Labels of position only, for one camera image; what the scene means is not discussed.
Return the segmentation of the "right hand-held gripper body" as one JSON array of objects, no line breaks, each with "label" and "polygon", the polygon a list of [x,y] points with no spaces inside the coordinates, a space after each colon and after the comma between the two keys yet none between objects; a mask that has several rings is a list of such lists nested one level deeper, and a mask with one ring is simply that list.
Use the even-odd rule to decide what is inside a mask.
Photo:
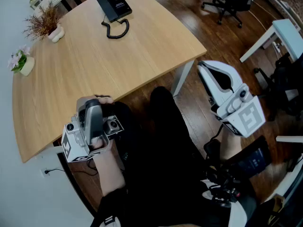
[{"label": "right hand-held gripper body", "polygon": [[237,136],[249,137],[265,123],[265,116],[257,96],[243,83],[221,106],[211,109],[217,120]]}]

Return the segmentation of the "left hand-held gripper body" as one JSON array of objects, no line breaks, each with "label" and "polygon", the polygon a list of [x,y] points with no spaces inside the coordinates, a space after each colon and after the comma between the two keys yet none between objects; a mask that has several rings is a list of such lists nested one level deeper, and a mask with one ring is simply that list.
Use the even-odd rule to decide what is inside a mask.
[{"label": "left hand-held gripper body", "polygon": [[102,136],[102,146],[93,149],[89,146],[80,130],[76,116],[63,128],[62,147],[68,163],[87,161],[98,154],[103,154],[112,148],[112,143],[106,135]]}]

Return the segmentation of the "person's right forearm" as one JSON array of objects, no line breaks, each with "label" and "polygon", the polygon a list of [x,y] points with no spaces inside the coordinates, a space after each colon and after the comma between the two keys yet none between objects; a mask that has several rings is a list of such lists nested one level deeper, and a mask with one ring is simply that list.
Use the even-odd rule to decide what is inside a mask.
[{"label": "person's right forearm", "polygon": [[235,135],[224,126],[222,129],[222,139],[220,144],[220,161],[225,162],[241,151],[241,137]]}]

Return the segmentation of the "person's left forearm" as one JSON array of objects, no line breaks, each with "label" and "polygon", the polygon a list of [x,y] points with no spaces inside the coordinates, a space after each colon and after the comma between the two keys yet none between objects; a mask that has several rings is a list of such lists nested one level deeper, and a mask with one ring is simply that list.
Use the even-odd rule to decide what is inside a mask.
[{"label": "person's left forearm", "polygon": [[125,179],[111,150],[94,156],[93,160],[99,174],[100,187],[104,197],[125,186]]}]

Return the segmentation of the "black phone base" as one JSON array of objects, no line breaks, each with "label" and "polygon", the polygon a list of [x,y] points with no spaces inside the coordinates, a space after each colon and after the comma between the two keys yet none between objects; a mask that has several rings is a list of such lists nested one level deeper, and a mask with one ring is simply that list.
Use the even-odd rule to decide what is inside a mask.
[{"label": "black phone base", "polygon": [[107,0],[108,12],[105,12],[110,22],[117,21],[132,13],[131,7],[125,0]]}]

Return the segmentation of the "person's left hand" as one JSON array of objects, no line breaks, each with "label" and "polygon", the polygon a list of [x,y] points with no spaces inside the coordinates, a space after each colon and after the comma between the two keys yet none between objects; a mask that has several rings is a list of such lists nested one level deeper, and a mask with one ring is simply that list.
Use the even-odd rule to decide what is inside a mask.
[{"label": "person's left hand", "polygon": [[113,104],[114,100],[111,96],[108,95],[95,95],[95,97],[98,99],[98,101],[102,104]]}]

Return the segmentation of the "white table leg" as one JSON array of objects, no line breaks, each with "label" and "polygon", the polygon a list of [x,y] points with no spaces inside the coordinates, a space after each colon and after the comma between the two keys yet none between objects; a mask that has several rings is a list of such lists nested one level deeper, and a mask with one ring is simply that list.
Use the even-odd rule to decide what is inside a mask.
[{"label": "white table leg", "polygon": [[170,90],[173,97],[175,97],[179,93],[193,64],[194,64],[194,60],[189,61],[186,64],[177,68],[175,76],[174,76],[174,80],[172,83],[172,87]]}]

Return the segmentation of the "black mesh office chair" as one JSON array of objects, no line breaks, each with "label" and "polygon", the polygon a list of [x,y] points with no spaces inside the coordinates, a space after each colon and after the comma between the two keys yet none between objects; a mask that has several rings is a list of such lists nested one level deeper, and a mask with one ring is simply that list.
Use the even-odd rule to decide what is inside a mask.
[{"label": "black mesh office chair", "polygon": [[290,53],[284,54],[276,61],[276,68],[271,76],[267,76],[261,68],[255,68],[267,83],[264,93],[259,98],[267,98],[270,109],[268,121],[275,120],[279,109],[300,120],[303,113],[303,53],[291,62]]}]

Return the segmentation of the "white side table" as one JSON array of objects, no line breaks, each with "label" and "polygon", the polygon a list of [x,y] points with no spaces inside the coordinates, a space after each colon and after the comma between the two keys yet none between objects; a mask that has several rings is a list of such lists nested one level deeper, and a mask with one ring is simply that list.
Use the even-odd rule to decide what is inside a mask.
[{"label": "white side table", "polygon": [[278,37],[286,47],[293,61],[303,54],[303,38],[289,19],[274,20],[270,28],[240,57],[240,61],[247,60],[258,48],[274,41]]}]

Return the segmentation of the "pink flowers cream pot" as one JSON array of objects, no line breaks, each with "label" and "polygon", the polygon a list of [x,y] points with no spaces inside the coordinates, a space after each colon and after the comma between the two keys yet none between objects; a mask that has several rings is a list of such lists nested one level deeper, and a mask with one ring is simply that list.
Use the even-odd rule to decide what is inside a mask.
[{"label": "pink flowers cream pot", "polygon": [[26,45],[19,48],[16,53],[11,54],[8,61],[8,68],[14,74],[21,73],[28,76],[35,65],[35,59],[30,56],[30,48]]}]

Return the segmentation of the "black office chair star base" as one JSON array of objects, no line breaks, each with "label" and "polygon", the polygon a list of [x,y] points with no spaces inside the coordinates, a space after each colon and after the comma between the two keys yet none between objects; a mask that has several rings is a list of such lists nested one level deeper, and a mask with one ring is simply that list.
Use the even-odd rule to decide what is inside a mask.
[{"label": "black office chair star base", "polygon": [[203,2],[201,8],[204,9],[205,5],[220,8],[221,13],[219,15],[217,23],[222,24],[222,18],[227,11],[238,22],[238,27],[242,28],[242,21],[237,17],[236,13],[241,11],[249,11],[252,0],[213,0],[210,2]]}]

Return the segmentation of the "person's black clothed body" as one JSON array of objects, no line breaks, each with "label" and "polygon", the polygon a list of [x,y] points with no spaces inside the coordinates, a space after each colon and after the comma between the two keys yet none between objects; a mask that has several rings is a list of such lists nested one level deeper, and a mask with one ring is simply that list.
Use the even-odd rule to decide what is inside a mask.
[{"label": "person's black clothed body", "polygon": [[[205,176],[204,158],[171,93],[165,87],[151,93],[153,134],[142,130],[126,104],[115,102],[114,109],[125,128],[113,141],[125,186],[102,196],[91,227],[228,227],[230,210],[202,196],[207,187],[200,181],[214,181]],[[250,182],[235,188],[249,221],[257,207],[254,189]]]}]

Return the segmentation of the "dried brown plant white pot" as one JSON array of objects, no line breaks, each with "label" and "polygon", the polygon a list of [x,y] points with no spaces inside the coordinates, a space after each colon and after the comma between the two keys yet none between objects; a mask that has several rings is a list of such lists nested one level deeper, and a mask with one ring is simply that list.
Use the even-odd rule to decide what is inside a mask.
[{"label": "dried brown plant white pot", "polygon": [[53,3],[50,1],[46,7],[39,6],[40,13],[33,14],[25,19],[26,29],[23,31],[26,37],[32,40],[43,40],[48,37],[53,43],[58,42],[65,34],[64,28],[59,24],[60,16]]}]

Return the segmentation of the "white cloth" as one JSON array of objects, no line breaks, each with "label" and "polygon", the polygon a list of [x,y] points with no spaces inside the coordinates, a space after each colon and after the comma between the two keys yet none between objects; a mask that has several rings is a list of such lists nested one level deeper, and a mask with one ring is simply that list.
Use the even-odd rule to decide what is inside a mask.
[{"label": "white cloth", "polygon": [[230,210],[228,227],[245,227],[248,217],[240,202],[235,198],[235,190],[229,191],[223,186],[211,182],[209,179],[201,180],[207,191],[202,196],[213,204]]}]

